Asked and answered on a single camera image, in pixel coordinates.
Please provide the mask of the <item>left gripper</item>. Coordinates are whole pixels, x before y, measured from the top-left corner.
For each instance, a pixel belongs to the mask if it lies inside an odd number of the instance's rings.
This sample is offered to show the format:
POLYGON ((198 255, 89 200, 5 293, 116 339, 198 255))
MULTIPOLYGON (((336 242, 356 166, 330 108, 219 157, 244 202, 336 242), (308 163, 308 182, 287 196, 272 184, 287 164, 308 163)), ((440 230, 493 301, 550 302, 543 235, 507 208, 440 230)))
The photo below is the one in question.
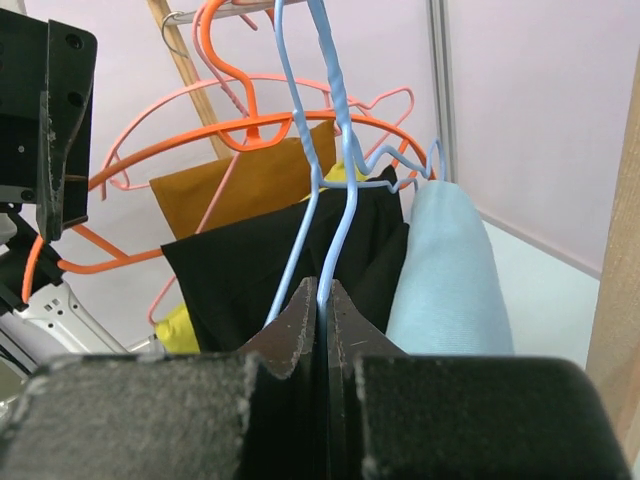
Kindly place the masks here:
POLYGON ((1 201, 33 204, 40 235, 85 222, 97 39, 1 12, 1 201))

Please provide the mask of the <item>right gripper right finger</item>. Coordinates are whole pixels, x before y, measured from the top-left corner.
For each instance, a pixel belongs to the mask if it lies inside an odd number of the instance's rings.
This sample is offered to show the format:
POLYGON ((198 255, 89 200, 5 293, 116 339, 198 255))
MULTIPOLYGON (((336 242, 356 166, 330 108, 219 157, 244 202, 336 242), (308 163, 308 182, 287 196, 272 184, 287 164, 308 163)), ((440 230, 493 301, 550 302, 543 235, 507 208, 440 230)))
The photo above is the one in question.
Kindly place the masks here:
POLYGON ((328 306, 332 479, 627 479, 586 374, 559 358, 411 356, 339 283, 328 306))

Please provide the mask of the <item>light blue trousers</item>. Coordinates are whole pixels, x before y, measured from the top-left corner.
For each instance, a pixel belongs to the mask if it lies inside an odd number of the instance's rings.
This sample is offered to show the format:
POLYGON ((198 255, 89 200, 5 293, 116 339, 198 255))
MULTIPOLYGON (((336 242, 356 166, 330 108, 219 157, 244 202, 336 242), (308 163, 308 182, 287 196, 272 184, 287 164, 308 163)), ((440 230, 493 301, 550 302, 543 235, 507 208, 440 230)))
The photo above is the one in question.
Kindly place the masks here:
POLYGON ((456 184, 430 181, 415 194, 386 335, 414 355, 514 352, 489 236, 456 184))

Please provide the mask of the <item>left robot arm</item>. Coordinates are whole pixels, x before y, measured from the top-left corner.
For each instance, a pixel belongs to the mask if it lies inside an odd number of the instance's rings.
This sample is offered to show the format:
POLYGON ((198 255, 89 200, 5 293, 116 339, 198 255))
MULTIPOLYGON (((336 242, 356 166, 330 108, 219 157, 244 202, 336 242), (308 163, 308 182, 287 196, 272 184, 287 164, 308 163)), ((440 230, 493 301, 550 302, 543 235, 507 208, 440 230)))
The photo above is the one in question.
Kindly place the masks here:
POLYGON ((97 40, 1 11, 1 311, 73 353, 122 353, 63 278, 51 244, 88 219, 97 40))

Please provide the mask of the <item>light blue wire hanger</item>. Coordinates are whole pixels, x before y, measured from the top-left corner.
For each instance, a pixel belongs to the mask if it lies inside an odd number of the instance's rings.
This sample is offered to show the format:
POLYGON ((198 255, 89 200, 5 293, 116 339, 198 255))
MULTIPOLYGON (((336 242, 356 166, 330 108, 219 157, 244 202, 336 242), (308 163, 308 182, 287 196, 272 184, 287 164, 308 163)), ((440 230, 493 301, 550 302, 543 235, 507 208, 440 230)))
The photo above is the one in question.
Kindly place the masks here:
POLYGON ((331 281, 337 261, 357 209, 359 183, 356 171, 359 170, 363 174, 369 174, 384 154, 390 154, 401 164, 427 178, 432 173, 432 156, 430 151, 425 160, 413 163, 394 147, 383 144, 374 151, 368 161, 364 159, 358 136, 353 130, 342 69, 339 64, 337 49, 332 37, 324 2, 308 1, 308 7, 318 32, 319 45, 327 67, 336 120, 342 131, 342 153, 346 170, 345 211, 327 252, 318 282, 317 303, 320 310, 325 310, 328 305, 331 281))

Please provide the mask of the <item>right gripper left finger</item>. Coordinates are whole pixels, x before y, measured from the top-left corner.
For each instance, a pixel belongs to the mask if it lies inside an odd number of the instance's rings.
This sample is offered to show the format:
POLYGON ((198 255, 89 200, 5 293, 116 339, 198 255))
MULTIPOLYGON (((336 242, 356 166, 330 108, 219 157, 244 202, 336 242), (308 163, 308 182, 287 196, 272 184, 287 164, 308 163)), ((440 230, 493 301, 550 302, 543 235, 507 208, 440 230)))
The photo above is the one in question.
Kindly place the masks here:
POLYGON ((67 355, 1 425, 5 479, 313 479, 316 283, 239 350, 67 355))

